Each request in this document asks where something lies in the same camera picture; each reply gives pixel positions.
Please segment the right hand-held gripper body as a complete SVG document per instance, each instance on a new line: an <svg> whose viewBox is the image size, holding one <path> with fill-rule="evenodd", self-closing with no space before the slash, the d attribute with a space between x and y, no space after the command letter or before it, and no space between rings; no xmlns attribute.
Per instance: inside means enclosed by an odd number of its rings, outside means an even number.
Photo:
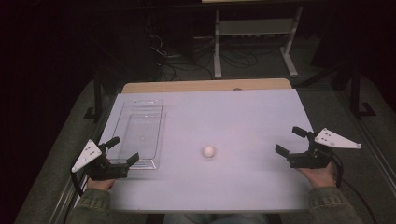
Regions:
<svg viewBox="0 0 396 224"><path fill-rule="evenodd" d="M303 153L290 153L287 161L291 168L325 168L332 160L332 150L361 149L361 144L323 128L318 133L308 132L308 150Z"/></svg>

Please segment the black metal stand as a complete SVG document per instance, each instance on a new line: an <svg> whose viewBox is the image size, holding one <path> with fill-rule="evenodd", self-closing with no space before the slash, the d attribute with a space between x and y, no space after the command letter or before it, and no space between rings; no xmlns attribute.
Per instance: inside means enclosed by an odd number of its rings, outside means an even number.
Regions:
<svg viewBox="0 0 396 224"><path fill-rule="evenodd" d="M83 118L92 119L96 123L103 113L102 79L98 71L93 74L93 102L94 105L86 110Z"/></svg>
<svg viewBox="0 0 396 224"><path fill-rule="evenodd" d="M362 117L375 116L374 110L368 103L362 103L360 100L361 92L361 72L359 67L352 64L351 85L350 85L350 109L357 119Z"/></svg>

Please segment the person's left hand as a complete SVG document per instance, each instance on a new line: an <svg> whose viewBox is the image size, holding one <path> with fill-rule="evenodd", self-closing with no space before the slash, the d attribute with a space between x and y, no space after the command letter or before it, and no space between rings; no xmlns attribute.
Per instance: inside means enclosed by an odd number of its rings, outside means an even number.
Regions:
<svg viewBox="0 0 396 224"><path fill-rule="evenodd" d="M114 179L109 180L92 180L88 179L87 188L88 189L98 189L103 191L109 191L115 184Z"/></svg>

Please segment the light wooden table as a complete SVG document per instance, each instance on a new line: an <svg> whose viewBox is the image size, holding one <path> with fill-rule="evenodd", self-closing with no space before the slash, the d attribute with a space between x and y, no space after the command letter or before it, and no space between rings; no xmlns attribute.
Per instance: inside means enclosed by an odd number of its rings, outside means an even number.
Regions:
<svg viewBox="0 0 396 224"><path fill-rule="evenodd" d="M184 92L184 91L235 91L235 90L288 90L285 78L223 79L169 82L127 83L122 93Z"/></svg>

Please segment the person's right hand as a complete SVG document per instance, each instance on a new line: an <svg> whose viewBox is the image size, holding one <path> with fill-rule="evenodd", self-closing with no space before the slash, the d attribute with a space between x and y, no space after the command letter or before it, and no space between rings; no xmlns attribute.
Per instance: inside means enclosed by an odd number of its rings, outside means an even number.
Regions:
<svg viewBox="0 0 396 224"><path fill-rule="evenodd" d="M325 168L298 168L297 171L307 178L314 189L336 187L336 180L334 179L333 168L330 163Z"/></svg>

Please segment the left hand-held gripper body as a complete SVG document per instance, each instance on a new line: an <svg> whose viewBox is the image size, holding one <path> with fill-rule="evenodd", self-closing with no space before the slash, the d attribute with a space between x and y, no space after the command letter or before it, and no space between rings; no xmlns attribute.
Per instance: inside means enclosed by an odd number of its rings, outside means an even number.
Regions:
<svg viewBox="0 0 396 224"><path fill-rule="evenodd" d="M125 178L130 170L127 163L113 164L106 157L106 143L97 145L89 139L77 159L72 162L71 172L83 169L92 180Z"/></svg>

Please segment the clear plastic tray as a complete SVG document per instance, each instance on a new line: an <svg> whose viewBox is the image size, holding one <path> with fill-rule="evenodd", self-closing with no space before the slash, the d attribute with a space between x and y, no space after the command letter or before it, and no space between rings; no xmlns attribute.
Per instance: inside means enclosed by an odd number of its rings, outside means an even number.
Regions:
<svg viewBox="0 0 396 224"><path fill-rule="evenodd" d="M112 163L126 163L134 154L139 160L131 170L155 170L163 124L163 100L130 100L123 103L112 133L117 143L107 152Z"/></svg>

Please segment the white metal stand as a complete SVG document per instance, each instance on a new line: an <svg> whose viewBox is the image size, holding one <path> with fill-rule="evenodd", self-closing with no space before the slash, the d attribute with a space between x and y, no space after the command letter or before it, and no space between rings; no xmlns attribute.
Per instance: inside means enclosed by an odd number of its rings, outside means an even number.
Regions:
<svg viewBox="0 0 396 224"><path fill-rule="evenodd" d="M290 49L298 29L303 7L295 10L293 18L222 21L220 13L215 17L215 49L214 49L214 78L222 78L219 54L219 40L222 36L232 35L287 35L287 43L280 47L280 53L291 77L297 77L298 72L290 57Z"/></svg>

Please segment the grey metal rail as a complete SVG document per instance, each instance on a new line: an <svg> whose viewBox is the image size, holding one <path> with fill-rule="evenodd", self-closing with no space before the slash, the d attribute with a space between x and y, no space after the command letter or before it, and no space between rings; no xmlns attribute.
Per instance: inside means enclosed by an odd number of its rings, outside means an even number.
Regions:
<svg viewBox="0 0 396 224"><path fill-rule="evenodd" d="M68 213L78 198L72 178L69 178L62 188L60 198L56 203L48 224L64 224Z"/></svg>
<svg viewBox="0 0 396 224"><path fill-rule="evenodd" d="M376 170L396 198L396 114L378 94L372 98L363 96L365 102L362 104L367 105L366 111L372 108L373 115L362 112L358 116L349 106L349 95L343 91L338 98L362 137L362 148L369 153Z"/></svg>

